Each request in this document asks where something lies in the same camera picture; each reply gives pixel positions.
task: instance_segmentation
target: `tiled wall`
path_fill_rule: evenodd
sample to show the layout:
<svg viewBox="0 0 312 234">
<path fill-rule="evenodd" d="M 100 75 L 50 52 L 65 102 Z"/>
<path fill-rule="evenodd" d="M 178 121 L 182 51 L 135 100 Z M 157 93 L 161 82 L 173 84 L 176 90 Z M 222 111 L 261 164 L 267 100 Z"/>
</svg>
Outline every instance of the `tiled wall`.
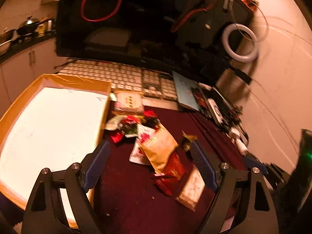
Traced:
<svg viewBox="0 0 312 234">
<path fill-rule="evenodd" d="M 57 2 L 41 5 L 41 0 L 6 0 L 0 8 L 0 33 L 6 27 L 17 29 L 29 16 L 39 20 L 43 17 L 56 18 Z"/>
<path fill-rule="evenodd" d="M 259 0 L 269 23 L 258 60 L 233 62 L 254 80 L 246 85 L 227 71 L 218 82 L 224 94 L 244 107 L 243 124 L 249 150 L 261 161 L 287 171 L 296 165 L 301 129 L 312 129 L 312 32 L 293 0 Z M 261 38 L 266 30 L 257 11 L 251 29 Z M 240 54 L 251 43 L 243 41 Z"/>
</svg>

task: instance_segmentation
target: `cabinet handle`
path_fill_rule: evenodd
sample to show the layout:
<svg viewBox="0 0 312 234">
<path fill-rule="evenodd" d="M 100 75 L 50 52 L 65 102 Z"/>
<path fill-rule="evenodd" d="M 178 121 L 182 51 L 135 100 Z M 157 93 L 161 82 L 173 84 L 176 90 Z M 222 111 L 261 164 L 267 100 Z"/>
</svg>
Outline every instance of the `cabinet handle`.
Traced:
<svg viewBox="0 0 312 234">
<path fill-rule="evenodd" d="M 31 54 L 31 52 L 29 52 L 28 55 L 29 55 L 29 66 L 32 66 L 32 54 Z"/>
<path fill-rule="evenodd" d="M 32 52 L 32 57 L 34 59 L 34 63 L 36 63 L 36 55 L 35 55 L 35 51 Z"/>
</svg>

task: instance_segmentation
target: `light blue notebook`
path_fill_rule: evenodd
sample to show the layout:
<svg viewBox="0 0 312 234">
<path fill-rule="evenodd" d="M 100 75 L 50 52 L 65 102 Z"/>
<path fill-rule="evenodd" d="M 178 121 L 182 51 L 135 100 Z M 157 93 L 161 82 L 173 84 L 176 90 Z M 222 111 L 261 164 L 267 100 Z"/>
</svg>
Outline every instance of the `light blue notebook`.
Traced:
<svg viewBox="0 0 312 234">
<path fill-rule="evenodd" d="M 180 105 L 185 108 L 199 111 L 197 101 L 192 92 L 192 88 L 197 88 L 198 85 L 193 80 L 187 79 L 184 76 L 172 71 L 174 83 L 177 90 L 177 99 Z"/>
</svg>

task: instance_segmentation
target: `red cable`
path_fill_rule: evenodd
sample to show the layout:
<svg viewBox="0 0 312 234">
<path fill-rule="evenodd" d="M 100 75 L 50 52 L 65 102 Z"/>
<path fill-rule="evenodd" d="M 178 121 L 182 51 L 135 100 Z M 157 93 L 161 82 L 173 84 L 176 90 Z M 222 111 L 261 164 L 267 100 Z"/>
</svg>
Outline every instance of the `red cable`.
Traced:
<svg viewBox="0 0 312 234">
<path fill-rule="evenodd" d="M 177 25 L 174 23 L 170 29 L 170 31 L 176 32 L 177 30 L 180 29 L 181 26 L 183 26 L 183 24 L 185 24 L 185 22 L 189 19 L 190 16 L 192 16 L 193 14 L 199 12 L 199 11 L 208 11 L 211 10 L 214 6 L 213 4 L 208 5 L 206 8 L 200 8 L 200 9 L 194 9 L 192 11 L 190 11 Z"/>
<path fill-rule="evenodd" d="M 117 5 L 115 7 L 115 9 L 107 16 L 103 17 L 103 18 L 99 18 L 99 19 L 94 19 L 94 20 L 91 20 L 91 19 L 88 19 L 85 17 L 85 12 L 84 12 L 84 9 L 85 9 L 85 3 L 86 3 L 87 0 L 82 0 L 81 2 L 81 6 L 80 6 L 80 14 L 81 14 L 81 17 L 84 19 L 84 20 L 87 20 L 87 21 L 90 21 L 90 22 L 100 22 L 100 21 L 104 21 L 110 17 L 112 17 L 113 15 L 115 15 L 119 8 L 120 8 L 120 5 L 121 5 L 121 1 L 122 0 L 118 0 L 117 2 Z"/>
</svg>

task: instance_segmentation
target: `white ring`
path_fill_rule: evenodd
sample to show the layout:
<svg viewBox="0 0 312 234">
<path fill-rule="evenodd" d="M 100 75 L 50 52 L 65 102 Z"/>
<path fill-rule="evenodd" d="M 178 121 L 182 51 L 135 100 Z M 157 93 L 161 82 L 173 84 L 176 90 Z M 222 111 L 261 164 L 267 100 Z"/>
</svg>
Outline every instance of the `white ring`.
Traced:
<svg viewBox="0 0 312 234">
<path fill-rule="evenodd" d="M 248 33 L 249 36 L 251 37 L 251 39 L 253 40 L 253 49 L 247 55 L 238 55 L 238 54 L 234 53 L 234 51 L 230 47 L 229 36 L 233 31 L 235 31 L 237 29 L 240 29 L 240 30 Z M 257 36 L 247 26 L 244 26 L 241 24 L 231 24 L 224 29 L 224 31 L 222 33 L 222 44 L 224 46 L 225 51 L 234 60 L 242 62 L 242 63 L 248 63 L 248 62 L 254 61 L 257 58 L 258 53 L 259 53 L 259 43 L 258 43 Z"/>
</svg>

